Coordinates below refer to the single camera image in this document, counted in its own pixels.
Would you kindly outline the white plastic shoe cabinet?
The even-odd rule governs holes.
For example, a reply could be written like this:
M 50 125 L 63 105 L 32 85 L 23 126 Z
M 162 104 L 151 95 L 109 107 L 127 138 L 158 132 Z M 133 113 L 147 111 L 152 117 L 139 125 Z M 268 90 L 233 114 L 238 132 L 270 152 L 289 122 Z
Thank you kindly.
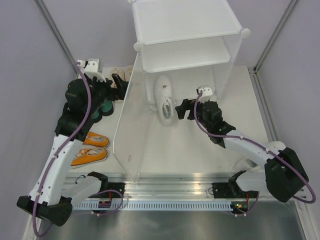
M 161 75 L 170 79 L 175 100 L 194 98 L 200 86 L 221 98 L 242 41 L 251 34 L 228 2 L 132 0 L 130 5 L 148 100 L 154 101 Z

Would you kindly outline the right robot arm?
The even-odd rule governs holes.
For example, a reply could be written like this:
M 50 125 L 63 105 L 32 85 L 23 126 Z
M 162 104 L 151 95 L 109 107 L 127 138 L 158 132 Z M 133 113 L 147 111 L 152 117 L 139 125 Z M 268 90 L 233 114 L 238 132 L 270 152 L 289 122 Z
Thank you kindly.
M 298 200 L 296 193 L 307 187 L 312 198 L 305 199 L 304 203 L 313 204 L 316 201 L 307 173 L 293 149 L 263 145 L 243 135 L 223 119 L 222 110 L 215 101 L 184 99 L 175 110 L 180 120 L 189 111 L 188 120 L 195 120 L 214 144 L 241 154 L 264 171 L 261 181 L 255 180 L 248 170 L 238 171 L 229 179 L 228 192 L 231 196 L 239 198 L 248 191 L 267 189 L 275 199 L 286 203 L 291 198 Z

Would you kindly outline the green pointed shoe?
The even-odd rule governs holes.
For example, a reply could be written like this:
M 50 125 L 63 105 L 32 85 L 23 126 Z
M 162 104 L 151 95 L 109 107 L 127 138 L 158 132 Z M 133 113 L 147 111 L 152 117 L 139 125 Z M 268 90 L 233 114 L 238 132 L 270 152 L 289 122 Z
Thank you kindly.
M 98 123 L 101 119 L 102 119 L 102 114 L 100 112 L 100 110 L 97 110 L 93 115 L 92 115 L 92 121 L 94 123 Z
M 112 101 L 105 100 L 103 104 L 100 106 L 99 110 L 100 110 L 100 113 L 105 117 L 112 115 L 114 112 Z

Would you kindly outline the beige sneaker right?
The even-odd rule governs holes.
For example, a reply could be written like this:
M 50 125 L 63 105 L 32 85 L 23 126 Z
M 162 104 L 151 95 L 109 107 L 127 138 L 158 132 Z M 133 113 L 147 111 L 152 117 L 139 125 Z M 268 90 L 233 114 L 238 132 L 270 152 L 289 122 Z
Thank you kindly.
M 125 81 L 129 82 L 132 76 L 132 72 L 133 72 L 133 65 L 129 65 L 126 70 L 125 70 Z

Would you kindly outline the aluminium mounting rail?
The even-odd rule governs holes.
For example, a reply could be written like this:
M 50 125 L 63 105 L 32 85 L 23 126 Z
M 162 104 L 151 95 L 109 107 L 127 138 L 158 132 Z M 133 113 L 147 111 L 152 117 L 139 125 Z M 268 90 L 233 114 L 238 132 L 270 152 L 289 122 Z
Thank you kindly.
M 124 198 L 126 200 L 154 200 L 154 201 L 204 201 L 212 200 L 212 183 L 226 183 L 229 174 L 141 174 L 134 182 L 125 172 L 112 172 L 101 169 L 71 169 L 63 184 L 63 189 L 76 184 L 82 175 L 90 172 L 100 172 L 108 176 L 111 183 L 124 183 Z

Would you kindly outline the aluminium frame post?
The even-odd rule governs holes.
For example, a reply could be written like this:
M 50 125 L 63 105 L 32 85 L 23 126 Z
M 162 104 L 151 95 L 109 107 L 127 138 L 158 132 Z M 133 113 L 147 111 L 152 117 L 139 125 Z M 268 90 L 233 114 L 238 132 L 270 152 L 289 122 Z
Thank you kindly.
M 60 30 L 58 29 L 48 7 L 45 4 L 44 0 L 34 0 L 33 1 L 38 8 L 39 12 L 41 13 L 44 21 L 46 22 L 47 26 L 49 27 L 50 31 L 52 32 L 55 40 L 57 41 L 59 47 L 61 48 L 62 52 L 64 53 L 65 57 L 67 58 L 68 62 L 72 66 L 72 69 L 75 73 L 77 73 L 76 65 L 75 65 L 75 58 L 73 57 L 69 47 L 67 46 Z
M 272 35 L 270 39 L 268 40 L 261 56 L 259 57 L 256 65 L 253 67 L 253 71 L 257 73 L 259 69 L 262 67 L 266 57 L 268 56 L 270 50 L 272 49 L 273 45 L 275 44 L 276 40 L 278 39 L 279 35 L 281 34 L 283 28 L 285 27 L 285 24 L 288 22 L 290 16 L 292 15 L 294 9 L 296 8 L 297 4 L 300 2 L 300 0 L 290 0 L 285 11 L 283 12 L 279 22 L 277 23 L 274 31 L 272 32 Z

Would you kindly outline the orange sneaker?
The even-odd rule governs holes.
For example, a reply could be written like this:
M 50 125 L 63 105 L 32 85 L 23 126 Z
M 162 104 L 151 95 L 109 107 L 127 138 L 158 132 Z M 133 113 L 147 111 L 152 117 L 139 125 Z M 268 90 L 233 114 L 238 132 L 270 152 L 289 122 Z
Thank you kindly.
M 94 132 L 89 131 L 83 145 L 91 145 L 99 148 L 106 148 L 109 145 L 109 139 L 104 136 Z
M 80 168 L 89 164 L 104 161 L 108 157 L 108 151 L 101 147 L 80 149 L 71 163 L 72 168 Z

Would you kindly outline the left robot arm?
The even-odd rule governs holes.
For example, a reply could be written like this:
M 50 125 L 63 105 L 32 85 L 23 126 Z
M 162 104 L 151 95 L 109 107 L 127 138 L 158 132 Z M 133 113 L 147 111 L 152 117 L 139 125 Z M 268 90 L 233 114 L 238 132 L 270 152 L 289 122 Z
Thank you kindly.
M 45 167 L 29 194 L 20 196 L 16 203 L 33 219 L 39 218 L 61 227 L 79 203 L 94 195 L 99 198 L 108 195 L 108 177 L 95 171 L 68 190 L 63 190 L 63 185 L 77 151 L 94 124 L 93 114 L 105 101 L 125 98 L 128 82 L 115 73 L 112 80 L 116 88 L 111 86 L 109 79 L 100 81 L 87 75 L 68 84 L 66 103 L 54 131 L 53 145 Z

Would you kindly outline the clear cabinet door panel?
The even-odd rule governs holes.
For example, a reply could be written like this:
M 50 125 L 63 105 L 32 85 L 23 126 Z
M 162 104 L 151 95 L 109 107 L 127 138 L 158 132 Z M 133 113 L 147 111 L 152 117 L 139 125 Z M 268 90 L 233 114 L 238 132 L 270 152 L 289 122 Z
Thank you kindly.
M 145 71 L 141 55 L 138 53 L 123 100 L 112 147 L 113 155 L 133 183 L 137 183 L 140 178 L 149 117 Z

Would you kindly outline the green pointed shoe left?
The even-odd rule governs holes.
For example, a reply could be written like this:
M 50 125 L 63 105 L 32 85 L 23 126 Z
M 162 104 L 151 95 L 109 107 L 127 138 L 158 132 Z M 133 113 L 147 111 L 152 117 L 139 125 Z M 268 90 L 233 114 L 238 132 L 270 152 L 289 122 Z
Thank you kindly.
M 102 114 L 100 112 L 100 110 L 97 110 L 93 115 L 92 115 L 92 121 L 94 123 L 98 123 L 101 119 L 102 119 Z

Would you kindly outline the left aluminium frame post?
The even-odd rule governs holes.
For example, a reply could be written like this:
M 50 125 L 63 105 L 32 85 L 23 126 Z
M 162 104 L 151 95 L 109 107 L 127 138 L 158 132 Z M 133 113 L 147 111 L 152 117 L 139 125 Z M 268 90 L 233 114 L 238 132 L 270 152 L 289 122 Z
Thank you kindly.
M 61 48 L 62 52 L 64 53 L 65 57 L 67 58 L 68 62 L 72 66 L 72 69 L 75 73 L 77 73 L 76 65 L 75 65 L 75 58 L 73 57 L 69 47 L 67 46 L 60 30 L 58 29 L 48 7 L 45 4 L 44 0 L 34 0 L 33 1 L 38 8 L 39 12 L 41 13 L 44 21 L 46 22 L 47 26 L 49 27 L 50 31 L 52 32 L 55 40 L 57 41 L 59 47 Z

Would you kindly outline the orange sneaker lower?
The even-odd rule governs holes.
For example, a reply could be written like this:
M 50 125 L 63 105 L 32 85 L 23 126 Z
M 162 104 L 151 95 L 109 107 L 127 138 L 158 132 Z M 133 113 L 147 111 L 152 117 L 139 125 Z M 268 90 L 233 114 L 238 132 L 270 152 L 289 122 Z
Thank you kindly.
M 72 168 L 80 168 L 89 164 L 104 161 L 108 157 L 108 151 L 101 147 L 80 149 L 71 163 Z

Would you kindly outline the white sneaker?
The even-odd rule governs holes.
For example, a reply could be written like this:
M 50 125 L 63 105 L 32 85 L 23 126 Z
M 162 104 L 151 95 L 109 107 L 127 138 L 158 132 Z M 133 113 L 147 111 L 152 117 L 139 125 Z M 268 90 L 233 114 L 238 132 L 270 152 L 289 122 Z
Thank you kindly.
M 174 121 L 174 101 L 171 80 L 166 75 L 157 78 L 153 86 L 154 104 L 149 107 L 158 112 L 159 120 L 164 126 L 170 126 Z
M 265 168 L 267 160 L 273 157 L 269 151 L 279 155 L 280 151 L 286 148 L 286 145 L 281 141 L 272 141 L 261 145 L 262 147 L 259 147 L 251 142 L 243 141 L 242 150 L 243 155 L 251 161 L 252 167 L 260 167 L 262 170 Z

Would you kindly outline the green pointed shoe right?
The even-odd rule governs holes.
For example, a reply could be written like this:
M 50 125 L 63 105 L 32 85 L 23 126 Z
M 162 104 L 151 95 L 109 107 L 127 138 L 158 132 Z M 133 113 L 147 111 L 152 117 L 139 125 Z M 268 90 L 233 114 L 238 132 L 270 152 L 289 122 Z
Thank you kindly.
M 100 110 L 100 113 L 105 117 L 112 115 L 114 112 L 112 101 L 105 100 L 103 104 L 100 106 L 99 110 Z

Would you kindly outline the right aluminium frame post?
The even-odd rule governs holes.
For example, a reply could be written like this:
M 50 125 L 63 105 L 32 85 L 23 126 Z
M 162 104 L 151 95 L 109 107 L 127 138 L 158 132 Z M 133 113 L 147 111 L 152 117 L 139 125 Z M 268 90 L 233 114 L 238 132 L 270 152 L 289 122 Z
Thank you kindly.
M 268 40 L 261 56 L 259 57 L 256 65 L 253 67 L 253 71 L 257 73 L 259 69 L 262 67 L 266 57 L 268 56 L 270 50 L 272 49 L 273 45 L 275 44 L 276 40 L 278 39 L 279 35 L 281 34 L 283 28 L 285 27 L 285 24 L 288 22 L 290 16 L 292 15 L 294 9 L 296 8 L 297 4 L 300 2 L 300 0 L 290 0 L 285 11 L 283 12 L 279 22 L 277 23 L 274 31 L 272 32 L 272 35 L 270 39 Z

